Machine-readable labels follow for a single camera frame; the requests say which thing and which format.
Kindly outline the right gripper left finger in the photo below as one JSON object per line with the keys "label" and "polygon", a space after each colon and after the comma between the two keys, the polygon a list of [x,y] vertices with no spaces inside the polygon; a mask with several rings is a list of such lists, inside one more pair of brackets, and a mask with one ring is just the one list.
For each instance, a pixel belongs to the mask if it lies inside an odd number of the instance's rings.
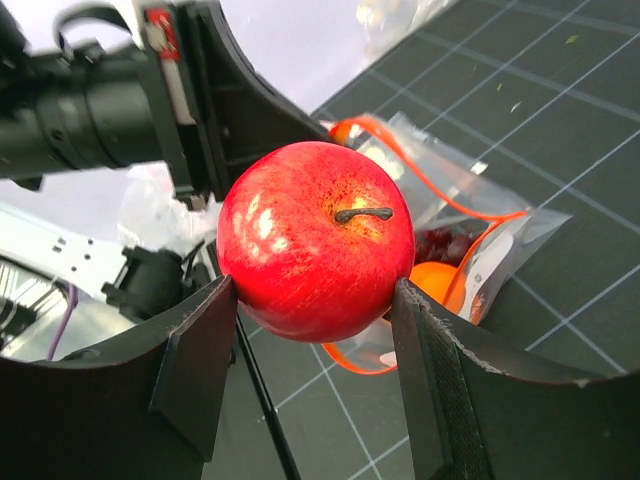
{"label": "right gripper left finger", "polygon": [[237,298],[223,276],[57,362],[1,363],[5,479],[197,479],[212,458]]}

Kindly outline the clear zip bag red zipper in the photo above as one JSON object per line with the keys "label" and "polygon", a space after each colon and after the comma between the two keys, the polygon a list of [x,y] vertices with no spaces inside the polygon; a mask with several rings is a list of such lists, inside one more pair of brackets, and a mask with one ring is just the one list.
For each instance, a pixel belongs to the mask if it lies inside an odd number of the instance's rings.
{"label": "clear zip bag red zipper", "polygon": [[466,277],[456,315],[474,325],[506,280],[569,219],[484,178],[486,163],[419,130],[402,113],[389,120],[366,114],[325,126],[332,140],[364,154],[392,178],[415,236],[438,228],[478,235],[456,267]]}

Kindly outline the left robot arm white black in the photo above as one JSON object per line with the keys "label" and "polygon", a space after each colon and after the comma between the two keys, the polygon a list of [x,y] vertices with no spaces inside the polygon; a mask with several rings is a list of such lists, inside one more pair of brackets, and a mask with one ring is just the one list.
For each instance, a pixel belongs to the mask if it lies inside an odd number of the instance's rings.
{"label": "left robot arm white black", "polygon": [[163,161],[192,210],[223,200],[257,160],[327,130],[272,87],[217,1],[138,1],[133,42],[114,52],[64,38],[33,56],[1,14],[1,175],[44,176]]}

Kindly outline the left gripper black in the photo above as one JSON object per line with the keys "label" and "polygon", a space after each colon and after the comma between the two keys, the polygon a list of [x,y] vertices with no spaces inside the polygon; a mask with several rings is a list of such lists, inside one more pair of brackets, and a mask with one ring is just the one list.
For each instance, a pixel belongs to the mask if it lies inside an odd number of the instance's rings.
{"label": "left gripper black", "polygon": [[199,26],[193,1],[136,1],[134,12],[146,59],[140,80],[176,199],[221,200],[271,151],[329,139],[257,73],[219,2],[199,4]]}

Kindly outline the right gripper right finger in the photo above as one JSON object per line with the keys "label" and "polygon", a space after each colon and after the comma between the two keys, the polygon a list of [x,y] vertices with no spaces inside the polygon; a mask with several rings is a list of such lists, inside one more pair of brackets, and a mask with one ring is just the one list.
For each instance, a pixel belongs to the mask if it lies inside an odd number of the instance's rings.
{"label": "right gripper right finger", "polygon": [[391,325],[418,479],[635,479],[639,375],[518,349],[406,279]]}

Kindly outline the red apple top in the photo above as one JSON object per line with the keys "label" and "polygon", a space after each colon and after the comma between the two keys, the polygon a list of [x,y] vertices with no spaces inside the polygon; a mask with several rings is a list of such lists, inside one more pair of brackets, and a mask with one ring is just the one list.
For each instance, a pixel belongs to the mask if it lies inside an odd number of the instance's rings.
{"label": "red apple top", "polygon": [[366,156],[319,141],[279,148],[235,182],[216,247],[247,314],[308,343],[350,338],[381,317],[415,257],[391,177]]}

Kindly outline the purple grape bunch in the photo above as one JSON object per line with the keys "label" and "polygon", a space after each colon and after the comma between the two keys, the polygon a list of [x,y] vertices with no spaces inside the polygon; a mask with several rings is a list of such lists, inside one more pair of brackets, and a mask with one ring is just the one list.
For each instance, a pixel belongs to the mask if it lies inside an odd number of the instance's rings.
{"label": "purple grape bunch", "polygon": [[458,267],[477,237],[471,232],[447,228],[418,231],[414,263],[441,262]]}

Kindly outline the orange fruit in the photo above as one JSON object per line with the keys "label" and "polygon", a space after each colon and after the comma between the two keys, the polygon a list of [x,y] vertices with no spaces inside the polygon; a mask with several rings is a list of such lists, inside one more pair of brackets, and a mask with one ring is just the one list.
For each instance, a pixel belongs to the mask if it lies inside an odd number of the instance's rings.
{"label": "orange fruit", "polygon": [[454,266],[440,262],[423,262],[413,267],[409,280],[433,300],[454,314],[465,300],[466,277]]}

